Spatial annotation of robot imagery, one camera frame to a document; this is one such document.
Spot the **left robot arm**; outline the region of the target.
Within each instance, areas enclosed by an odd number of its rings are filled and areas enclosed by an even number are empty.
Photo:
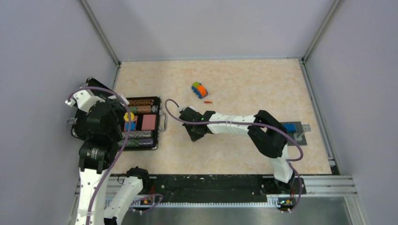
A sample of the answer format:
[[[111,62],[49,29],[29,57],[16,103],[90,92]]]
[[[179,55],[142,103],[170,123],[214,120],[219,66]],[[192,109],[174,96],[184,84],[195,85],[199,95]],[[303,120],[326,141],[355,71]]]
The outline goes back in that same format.
[[[79,149],[80,196],[77,225],[119,225],[136,196],[149,191],[148,171],[131,168],[109,206],[105,206],[110,166],[119,151],[125,108],[117,100],[98,101],[88,112],[78,110],[74,136],[83,140]]]

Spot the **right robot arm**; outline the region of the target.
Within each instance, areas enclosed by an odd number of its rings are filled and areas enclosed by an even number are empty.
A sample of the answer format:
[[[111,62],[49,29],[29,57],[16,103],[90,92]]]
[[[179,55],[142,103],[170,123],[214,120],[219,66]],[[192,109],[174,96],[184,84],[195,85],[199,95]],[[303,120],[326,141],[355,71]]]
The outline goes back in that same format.
[[[249,137],[257,150],[268,157],[274,170],[275,187],[281,193],[294,188],[293,169],[288,165],[286,128],[272,115],[260,110],[255,115],[232,116],[215,111],[201,114],[187,106],[179,108],[179,119],[195,142],[206,134],[232,134]]]

